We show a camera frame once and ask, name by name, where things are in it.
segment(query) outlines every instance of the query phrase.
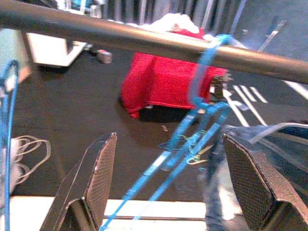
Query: white floor marking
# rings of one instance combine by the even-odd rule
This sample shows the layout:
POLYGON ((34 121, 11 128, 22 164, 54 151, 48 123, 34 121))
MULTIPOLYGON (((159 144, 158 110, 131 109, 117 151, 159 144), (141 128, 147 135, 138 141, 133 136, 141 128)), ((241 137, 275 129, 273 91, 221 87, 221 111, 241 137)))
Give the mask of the white floor marking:
POLYGON ((241 89, 234 85, 233 86, 234 90, 236 90, 236 92, 240 95, 240 97, 242 98, 242 100, 244 100, 245 104, 250 108, 250 110, 252 111, 252 113, 257 117, 257 119, 260 121, 260 123, 264 126, 267 126, 267 124, 265 123, 265 121, 263 120, 263 118, 260 116, 260 114, 258 113, 258 111, 254 108, 254 106, 250 103, 250 101, 246 98, 245 94, 241 91, 241 89))
POLYGON ((302 85, 299 83, 294 83, 290 81, 284 81, 289 87, 294 89, 298 94, 303 96, 306 100, 308 100, 308 90, 304 88, 302 85))
POLYGON ((252 102, 257 102, 256 99, 252 96, 252 94, 250 93, 250 91, 248 90, 248 88, 246 86, 240 85, 243 92, 247 95, 247 97, 250 99, 250 101, 252 102))
POLYGON ((237 108, 237 106, 234 104, 233 100, 230 98, 231 95, 232 95, 232 93, 229 92, 228 90, 223 90, 223 96, 227 100, 227 103, 229 104, 229 106, 233 110, 233 112, 235 113, 236 117, 241 122, 242 126, 243 127, 249 127, 249 124, 247 123, 246 119, 244 118, 244 116, 242 115, 240 110, 237 108))
POLYGON ((266 99, 264 99, 264 97, 260 94, 260 92, 256 88, 250 87, 250 89, 262 102, 269 103, 266 99))

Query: dark gray pipe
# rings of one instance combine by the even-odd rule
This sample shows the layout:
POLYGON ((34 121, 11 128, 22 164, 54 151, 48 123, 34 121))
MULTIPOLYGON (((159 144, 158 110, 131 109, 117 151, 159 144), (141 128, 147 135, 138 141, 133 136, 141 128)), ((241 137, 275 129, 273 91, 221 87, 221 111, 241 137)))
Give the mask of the dark gray pipe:
MULTIPOLYGON (((197 62, 209 46, 199 39, 155 33, 11 0, 0 1, 0 25, 189 62, 197 62)), ((263 52, 223 46, 218 49, 213 65, 308 84, 308 63, 263 52)))

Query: red cloth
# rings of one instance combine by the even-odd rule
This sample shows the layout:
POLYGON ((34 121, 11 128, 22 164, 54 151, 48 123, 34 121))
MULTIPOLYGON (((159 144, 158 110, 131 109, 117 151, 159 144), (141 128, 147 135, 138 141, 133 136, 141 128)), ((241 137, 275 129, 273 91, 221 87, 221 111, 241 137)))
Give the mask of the red cloth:
MULTIPOLYGON (((201 29, 199 34, 193 34, 187 30, 178 33, 199 39, 204 35, 201 29)), ((123 106, 133 118, 138 118, 139 110, 150 104, 193 108, 193 105, 188 102, 188 90, 196 68, 195 63, 135 53, 130 72, 121 89, 123 106)), ((222 76, 225 71, 222 68, 209 67, 201 84, 201 97, 209 99, 213 77, 222 76)))

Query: gray curtain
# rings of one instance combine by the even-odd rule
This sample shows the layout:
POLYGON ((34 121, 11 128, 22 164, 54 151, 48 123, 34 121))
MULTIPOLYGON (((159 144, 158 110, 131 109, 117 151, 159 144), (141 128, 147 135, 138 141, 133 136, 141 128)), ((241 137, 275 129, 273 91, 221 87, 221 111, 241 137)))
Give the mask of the gray curtain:
POLYGON ((239 5, 244 0, 109 0, 104 18, 150 24, 167 13, 184 13, 198 26, 213 35, 230 33, 240 16, 239 5))

